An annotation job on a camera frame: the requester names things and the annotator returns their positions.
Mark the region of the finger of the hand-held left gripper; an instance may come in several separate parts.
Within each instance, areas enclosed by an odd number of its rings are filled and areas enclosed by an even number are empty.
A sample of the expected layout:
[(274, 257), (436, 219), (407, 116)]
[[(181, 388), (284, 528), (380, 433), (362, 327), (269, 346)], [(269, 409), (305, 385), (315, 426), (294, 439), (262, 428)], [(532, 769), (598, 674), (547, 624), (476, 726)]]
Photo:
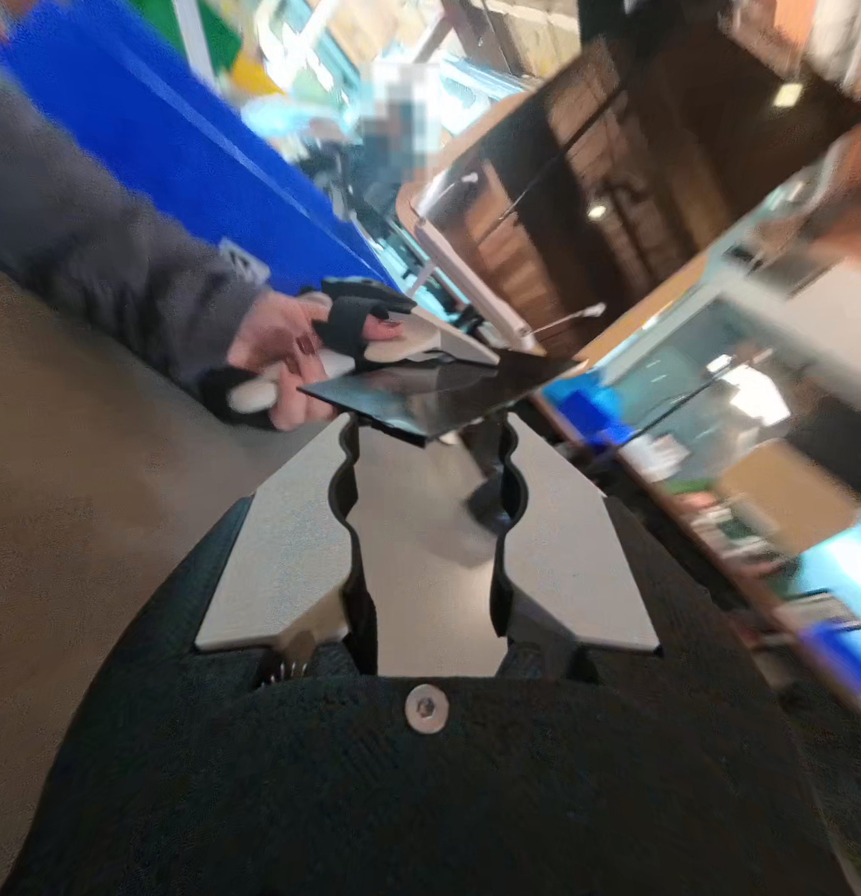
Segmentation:
[(500, 362), (498, 353), (422, 307), (414, 307), (401, 315), (401, 326), (404, 360), (428, 360), (445, 355), (469, 364), (498, 365)]

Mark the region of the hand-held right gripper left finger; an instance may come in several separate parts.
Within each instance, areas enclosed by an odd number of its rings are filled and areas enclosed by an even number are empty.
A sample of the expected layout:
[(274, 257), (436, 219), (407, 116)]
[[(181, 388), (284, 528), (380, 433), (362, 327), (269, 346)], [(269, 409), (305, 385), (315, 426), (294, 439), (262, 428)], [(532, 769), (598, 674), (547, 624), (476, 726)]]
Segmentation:
[(359, 426), (344, 415), (258, 487), (195, 639), (202, 652), (272, 650), (305, 671), (320, 644), (342, 643), (378, 672), (378, 617), (358, 535)]

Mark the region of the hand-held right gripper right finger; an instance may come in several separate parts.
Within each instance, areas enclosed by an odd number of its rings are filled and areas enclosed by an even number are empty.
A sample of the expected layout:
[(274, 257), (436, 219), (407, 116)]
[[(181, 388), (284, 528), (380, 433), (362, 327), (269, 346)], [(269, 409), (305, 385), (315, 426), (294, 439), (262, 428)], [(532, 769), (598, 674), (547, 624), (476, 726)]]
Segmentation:
[(602, 491), (508, 414), (502, 430), (501, 501), (490, 610), (500, 635), (534, 624), (569, 644), (658, 651)]

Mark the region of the black glossy square plate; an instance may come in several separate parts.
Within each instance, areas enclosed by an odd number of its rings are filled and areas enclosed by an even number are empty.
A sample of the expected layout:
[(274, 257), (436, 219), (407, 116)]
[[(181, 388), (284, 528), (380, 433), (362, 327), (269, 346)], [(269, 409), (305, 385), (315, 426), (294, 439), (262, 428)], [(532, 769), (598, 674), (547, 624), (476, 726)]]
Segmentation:
[(362, 426), (418, 446), (493, 418), (544, 386), (577, 373), (572, 358), (504, 350), (497, 365), (434, 357), (383, 365), (300, 391)]

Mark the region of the blue plastic bin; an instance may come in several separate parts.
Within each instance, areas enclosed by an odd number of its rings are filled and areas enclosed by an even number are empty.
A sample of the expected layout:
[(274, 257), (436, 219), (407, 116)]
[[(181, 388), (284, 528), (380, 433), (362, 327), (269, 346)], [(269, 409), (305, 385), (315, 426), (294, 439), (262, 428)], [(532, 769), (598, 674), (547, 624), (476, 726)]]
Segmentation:
[(0, 67), (43, 112), (246, 282), (394, 282), (369, 242), (125, 2), (40, 2)]

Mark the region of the yellow plastic bin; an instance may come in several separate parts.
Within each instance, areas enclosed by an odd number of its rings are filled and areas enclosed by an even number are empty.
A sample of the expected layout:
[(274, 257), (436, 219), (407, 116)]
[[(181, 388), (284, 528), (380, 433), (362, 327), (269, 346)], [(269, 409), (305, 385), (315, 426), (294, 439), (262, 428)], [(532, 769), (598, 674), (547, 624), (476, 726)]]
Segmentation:
[(283, 95), (283, 91), (268, 75), (262, 63), (240, 51), (228, 71), (234, 88), (250, 97)]

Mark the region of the green plastic bin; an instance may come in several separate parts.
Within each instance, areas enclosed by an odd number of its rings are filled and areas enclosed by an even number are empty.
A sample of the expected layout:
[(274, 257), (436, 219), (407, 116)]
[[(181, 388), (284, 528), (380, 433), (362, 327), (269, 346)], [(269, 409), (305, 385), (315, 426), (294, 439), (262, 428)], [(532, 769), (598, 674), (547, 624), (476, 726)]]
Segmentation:
[[(128, 1), (139, 15), (178, 51), (187, 56), (185, 43), (177, 16), (177, 3), (173, 1)], [(197, 1), (196, 7), (203, 29), (213, 73), (229, 72), (242, 46), (238, 32), (231, 28), (207, 2)]]

